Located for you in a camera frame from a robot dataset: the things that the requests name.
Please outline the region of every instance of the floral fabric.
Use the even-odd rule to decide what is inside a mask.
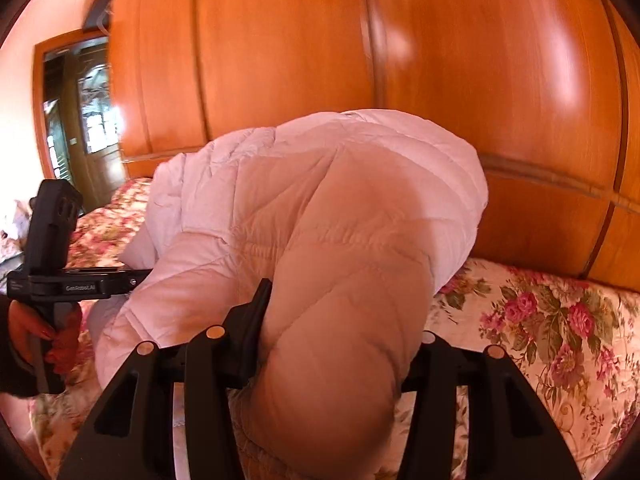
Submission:
[[[131,180],[104,208],[78,220],[69,247],[69,267],[120,266],[118,256],[144,219],[151,179]],[[83,317],[95,301],[82,301]],[[101,389],[95,374],[94,349],[83,323],[77,363],[58,396],[41,395],[30,406],[31,424],[40,454],[52,478],[91,410]]]
[[[129,182],[111,204],[79,220],[69,266],[119,265],[118,255],[143,221],[149,185],[149,179]],[[83,302],[85,313],[91,304]],[[591,479],[640,412],[639,314],[640,294],[470,258],[433,299],[425,329],[461,348],[502,345],[553,416],[584,478]],[[31,406],[41,454],[54,478],[100,395],[85,330],[80,343],[67,391],[40,396]],[[414,399],[405,394],[398,402],[379,479],[398,472]],[[462,480],[468,444],[465,388],[459,388],[457,406],[452,478]],[[244,444],[242,456],[250,447]],[[253,464],[251,478],[260,476],[261,462]]]

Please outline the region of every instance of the floral pattern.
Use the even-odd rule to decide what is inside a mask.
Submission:
[[[111,204],[79,220],[70,266],[119,265],[118,255],[142,223],[149,185],[149,179],[129,182]],[[83,302],[85,312],[90,308],[91,302]],[[640,413],[639,315],[640,294],[470,258],[433,299],[425,329],[461,348],[502,345],[590,479]],[[41,454],[54,478],[99,395],[91,340],[82,332],[67,391],[40,396],[31,406]],[[414,399],[415,394],[404,394],[398,402],[392,444],[378,479],[398,472]],[[468,447],[465,388],[458,390],[457,406],[452,479],[462,480]],[[260,467],[254,464],[257,476]]]

